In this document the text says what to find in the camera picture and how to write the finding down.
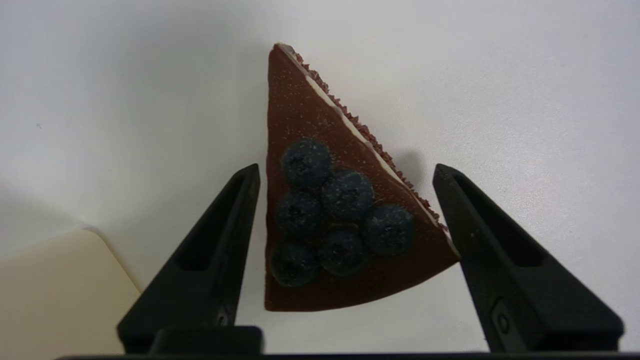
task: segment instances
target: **blueberry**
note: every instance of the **blueberry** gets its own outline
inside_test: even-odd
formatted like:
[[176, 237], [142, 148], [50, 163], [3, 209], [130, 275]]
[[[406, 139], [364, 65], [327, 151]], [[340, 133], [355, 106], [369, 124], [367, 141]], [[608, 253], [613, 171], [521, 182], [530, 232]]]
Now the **blueberry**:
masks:
[[304, 139], [285, 150], [280, 158], [280, 170], [290, 186], [315, 188], [331, 176], [331, 153], [325, 144]]
[[362, 237], [377, 254], [402, 254], [415, 239], [413, 215], [393, 204], [376, 206], [364, 220]]
[[278, 202], [276, 222], [291, 237], [311, 235], [320, 228], [322, 205], [309, 193], [289, 192]]
[[316, 276], [318, 260], [314, 249], [304, 243], [285, 241], [271, 255], [271, 275], [282, 286], [295, 288]]
[[323, 186], [322, 202], [329, 214], [344, 220], [360, 220], [373, 205], [373, 186], [357, 171], [337, 172]]
[[351, 230], [330, 233], [318, 249], [322, 267], [336, 276], [357, 273], [369, 260], [369, 251], [360, 236]]

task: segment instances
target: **white background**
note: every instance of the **white background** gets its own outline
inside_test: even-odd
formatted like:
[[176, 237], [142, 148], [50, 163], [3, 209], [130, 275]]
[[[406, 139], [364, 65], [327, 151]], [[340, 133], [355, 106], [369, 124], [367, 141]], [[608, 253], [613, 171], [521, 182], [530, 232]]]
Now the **white background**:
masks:
[[[421, 194], [438, 162], [466, 173], [638, 350], [639, 38], [637, 1], [3, 1], [0, 251], [92, 226], [148, 284], [264, 164], [284, 41]], [[263, 311], [264, 192], [256, 217], [238, 322], [269, 352], [486, 349], [458, 266], [360, 307]]]

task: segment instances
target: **white table surface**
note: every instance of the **white table surface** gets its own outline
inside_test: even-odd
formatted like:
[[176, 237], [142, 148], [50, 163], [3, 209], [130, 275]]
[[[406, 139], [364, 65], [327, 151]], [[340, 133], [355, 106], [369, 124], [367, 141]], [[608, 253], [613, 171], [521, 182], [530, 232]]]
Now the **white table surface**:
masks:
[[[148, 284], [231, 174], [264, 165], [284, 41], [421, 194], [438, 162], [466, 173], [639, 350], [638, 38], [637, 1], [3, 1], [0, 251], [90, 225]], [[238, 322], [268, 352], [486, 349], [458, 266], [364, 306], [265, 312], [265, 181]]]

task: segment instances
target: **chocolate cake slice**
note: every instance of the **chocolate cake slice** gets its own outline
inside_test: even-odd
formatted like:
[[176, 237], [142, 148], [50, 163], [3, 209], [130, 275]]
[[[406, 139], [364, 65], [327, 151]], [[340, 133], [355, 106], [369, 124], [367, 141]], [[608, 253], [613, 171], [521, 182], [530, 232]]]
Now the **chocolate cake slice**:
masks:
[[284, 44], [269, 54], [267, 122], [267, 310], [363, 304], [457, 262], [429, 203]]

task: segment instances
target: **chocolate frosting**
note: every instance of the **chocolate frosting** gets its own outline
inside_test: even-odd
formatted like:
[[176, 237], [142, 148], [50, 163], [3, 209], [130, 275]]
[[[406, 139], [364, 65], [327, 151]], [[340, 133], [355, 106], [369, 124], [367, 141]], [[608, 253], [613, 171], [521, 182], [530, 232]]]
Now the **chocolate frosting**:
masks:
[[[308, 69], [293, 48], [283, 44], [273, 47], [269, 54], [268, 77], [268, 235], [264, 299], [267, 310], [318, 311], [363, 304], [418, 285], [458, 261], [445, 235], [445, 227], [434, 224], [425, 212], [426, 209], [438, 219], [428, 202], [417, 196], [413, 186], [396, 170], [391, 157], [357, 117], [348, 113], [338, 99], [329, 95], [333, 105], [328, 104], [314, 90], [307, 78], [328, 94], [328, 86], [317, 72]], [[354, 124], [367, 143], [345, 125], [344, 117]], [[372, 254], [369, 263], [349, 277], [336, 277], [320, 269], [311, 283], [299, 288], [286, 288], [275, 281], [269, 273], [269, 259], [274, 247], [285, 240], [275, 223], [275, 206], [289, 191], [280, 172], [279, 160], [288, 146], [303, 138], [315, 138], [325, 143], [333, 154], [334, 168], [353, 169], [369, 177], [377, 204], [397, 204], [414, 216], [417, 236], [407, 252], [397, 256]], [[402, 181], [383, 168], [376, 153]]]

